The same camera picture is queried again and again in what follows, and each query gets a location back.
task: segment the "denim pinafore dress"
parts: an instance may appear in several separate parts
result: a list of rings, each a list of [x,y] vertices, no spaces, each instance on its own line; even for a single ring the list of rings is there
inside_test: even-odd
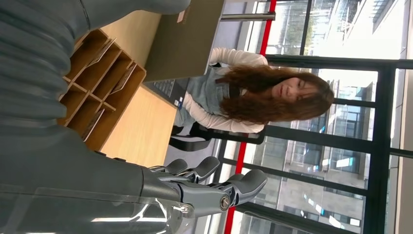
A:
[[[217,73],[218,69],[210,66],[205,75],[190,78],[187,89],[192,99],[213,115],[222,115],[220,103],[224,98],[229,98],[229,84],[216,82],[217,79],[223,77]],[[195,122],[184,107],[176,112],[175,126],[185,127]]]

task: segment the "woman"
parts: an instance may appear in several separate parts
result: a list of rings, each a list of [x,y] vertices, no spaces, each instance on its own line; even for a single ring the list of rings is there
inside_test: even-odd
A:
[[[206,128],[258,133],[269,122],[305,120],[325,113],[334,94],[329,84],[311,73],[268,66],[264,56],[214,48],[204,76],[189,80],[174,125],[198,122]]]

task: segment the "glass wall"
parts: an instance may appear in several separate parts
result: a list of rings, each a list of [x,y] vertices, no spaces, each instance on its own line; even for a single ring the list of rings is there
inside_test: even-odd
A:
[[[254,12],[267,12],[269,5],[269,1],[255,2]],[[395,163],[389,167],[389,161],[397,157],[389,157],[394,149],[386,149],[387,137],[397,137],[400,131],[394,119],[392,131],[386,130],[392,121],[385,117],[389,109],[381,103],[386,98],[398,102],[396,94],[403,86],[397,80],[404,69],[355,59],[406,58],[407,6],[404,0],[277,1],[266,46],[270,64],[289,67],[292,63],[291,69],[322,77],[336,99],[322,116],[270,123],[261,145],[246,145],[242,173],[260,169],[267,173],[268,182],[251,203],[237,208],[231,233],[394,233],[394,224],[389,225],[394,216],[388,216],[394,215],[390,197],[395,173],[389,171]],[[264,29],[265,22],[249,23],[245,50],[260,52]],[[300,63],[313,66],[298,68],[293,59],[284,62],[288,56],[277,55],[346,59],[317,63],[306,58]],[[400,105],[395,103],[393,116]],[[226,143],[220,158],[221,182],[235,172],[239,146]],[[383,190],[381,184],[387,183],[391,186]],[[223,233],[226,216],[215,219],[221,223],[215,233]]]

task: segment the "wooden compartment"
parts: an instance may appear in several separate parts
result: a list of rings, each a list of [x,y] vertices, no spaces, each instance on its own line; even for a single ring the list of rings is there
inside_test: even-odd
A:
[[[132,62],[133,61],[126,55],[126,53],[122,52],[115,63],[112,65],[108,73],[105,75],[103,80],[93,91],[93,94],[98,98],[104,100],[122,78]]]
[[[121,52],[122,51],[116,45],[112,45],[98,63],[86,68],[79,75],[75,83],[86,90],[93,92],[110,70],[113,63],[115,63]]]
[[[70,81],[76,80],[86,69],[86,66],[99,54],[107,41],[107,36],[100,30],[90,32],[72,55],[70,59],[71,69],[65,77]]]
[[[66,117],[58,119],[60,125],[67,126],[87,97],[87,93],[69,90],[60,100],[66,106]]]
[[[106,98],[105,102],[103,103],[103,107],[106,106],[106,109],[112,109],[114,111],[105,111],[103,113],[101,119],[99,120],[93,132],[86,141],[86,145],[90,149],[100,149],[100,147],[102,147],[103,144],[105,144],[107,138],[99,136],[110,135],[110,133],[116,126],[117,122],[121,118],[126,107],[128,106],[131,98],[134,96],[137,89],[139,88],[140,83],[145,78],[145,75],[146,71],[137,66],[125,87],[121,91],[109,95]]]
[[[58,123],[87,137],[85,142],[91,150],[103,147],[146,76],[146,71],[137,65],[123,88],[110,95],[135,63],[116,43],[110,46],[108,43],[111,40],[101,30],[76,41],[72,69],[63,77],[68,83],[68,92],[59,99],[67,107],[67,115]]]
[[[101,103],[94,100],[88,99],[84,101],[83,105],[67,126],[75,130],[79,135],[83,135],[100,106]]]

